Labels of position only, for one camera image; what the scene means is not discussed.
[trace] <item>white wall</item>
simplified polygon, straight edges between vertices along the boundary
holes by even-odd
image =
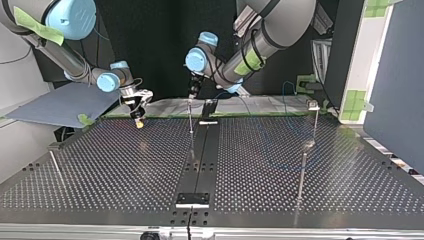
[[[362,18],[340,112],[343,112],[347,91],[349,90],[366,91],[365,101],[369,102],[392,11],[393,6],[389,6],[384,17]],[[366,113],[366,111],[362,111],[358,121],[347,121],[340,118],[340,122],[344,124],[364,124]]]
[[[21,58],[29,45],[0,24],[0,63]],[[49,92],[33,53],[15,63],[0,64],[0,117]],[[57,127],[0,119],[0,183],[47,153]]]

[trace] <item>small metal object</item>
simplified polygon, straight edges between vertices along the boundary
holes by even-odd
[[[302,156],[302,169],[300,171],[300,181],[299,181],[299,193],[297,195],[297,201],[302,201],[302,192],[303,192],[303,182],[305,181],[305,168],[306,168],[306,159],[308,155],[306,153],[303,153]]]

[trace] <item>white panel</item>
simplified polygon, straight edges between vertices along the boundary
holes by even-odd
[[[393,6],[389,6],[385,17],[362,18],[340,112],[343,112],[348,90],[366,91],[365,100],[369,101],[392,12]],[[340,122],[343,124],[363,124],[366,114],[366,111],[362,111],[358,121],[340,120]]]
[[[47,153],[56,128],[24,122],[0,127],[0,183]]]
[[[365,90],[375,52],[379,49],[386,18],[362,19],[349,72],[347,89]]]

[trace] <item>metal bracket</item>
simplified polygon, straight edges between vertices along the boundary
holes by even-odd
[[[177,208],[209,208],[209,193],[180,193]]]
[[[218,124],[216,119],[211,118],[211,114],[215,113],[216,107],[218,106],[218,100],[206,100],[205,105],[203,106],[202,118],[199,122],[201,125],[211,125]]]

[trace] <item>black cable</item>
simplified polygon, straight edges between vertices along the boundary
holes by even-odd
[[[253,26],[253,23],[256,21],[256,19],[259,17],[260,15],[259,14],[256,14],[255,15],[255,17],[254,18],[252,18],[252,20],[250,21],[250,23],[249,23],[249,25],[247,26],[247,28],[246,28],[246,32],[244,33],[244,35],[243,35],[243,37],[242,37],[242,39],[241,39],[241,56],[242,56],[242,58],[243,58],[243,61],[244,61],[244,64],[246,64],[246,67],[247,68],[249,68],[249,70],[250,71],[252,71],[252,72],[257,72],[257,71],[259,71],[259,70],[255,70],[255,69],[253,69],[251,66],[250,66],[250,64],[249,64],[249,62],[247,61],[247,59],[246,59],[246,53],[244,52],[244,48],[246,47],[245,45],[246,45],[246,43],[245,43],[245,41],[246,41],[246,36],[247,36],[247,33],[249,32],[249,30],[250,30],[250,28]],[[261,59],[261,61],[262,61],[262,57],[260,56],[260,54],[258,55],[257,53],[256,53],[256,56],[259,58],[259,59]]]
[[[190,223],[191,223],[191,212],[192,211],[193,211],[193,208],[190,210],[190,216],[188,217],[188,222],[187,222],[187,238],[188,238],[188,240],[191,240]]]
[[[260,67],[263,68],[265,66],[265,61],[262,59],[261,53],[259,52],[259,49],[256,46],[256,39],[255,39],[256,32],[258,32],[258,29],[253,29],[250,32],[250,39],[251,39],[250,41],[252,42],[253,51],[255,51],[256,56],[261,61]]]
[[[80,45],[81,45],[81,53],[82,53],[82,57],[88,62],[88,64],[90,64],[90,66],[95,66],[87,57],[87,53],[85,52],[85,47],[84,47],[84,42],[83,40],[80,40]]]
[[[318,4],[319,4],[319,2],[317,1],[316,4],[315,4],[314,15],[312,16],[312,19],[313,19],[312,20],[312,31],[311,31],[312,63],[313,63],[314,68],[317,70],[317,79],[318,79],[318,82],[322,86],[322,90],[324,91],[325,96],[327,97],[327,99],[330,102],[330,104],[333,106],[334,111],[336,111],[337,117],[340,117],[339,110],[336,109],[336,105],[334,105],[333,101],[331,101],[330,95],[328,95],[327,90],[325,89],[324,83],[321,80],[321,76],[318,73],[318,65],[317,65],[317,63],[315,61],[315,51],[314,51],[314,47],[313,47],[313,39],[314,39],[314,30],[315,30],[315,15],[317,14]]]
[[[7,61],[7,62],[0,62],[0,64],[3,65],[3,64],[19,62],[19,61],[25,59],[26,57],[28,57],[30,53],[31,53],[31,47],[29,47],[28,52],[23,57],[20,57],[20,58],[15,59],[15,60]]]

